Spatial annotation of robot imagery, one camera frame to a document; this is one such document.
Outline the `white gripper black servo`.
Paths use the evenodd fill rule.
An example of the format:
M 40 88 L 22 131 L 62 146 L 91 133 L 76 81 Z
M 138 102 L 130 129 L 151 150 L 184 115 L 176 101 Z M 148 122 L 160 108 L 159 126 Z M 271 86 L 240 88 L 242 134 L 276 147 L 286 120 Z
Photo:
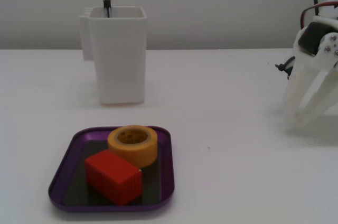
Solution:
M 285 117 L 304 127 L 337 103 L 337 20 L 315 16 L 294 42 L 293 70 L 283 97 Z M 317 75 L 327 72 L 304 108 L 301 101 Z

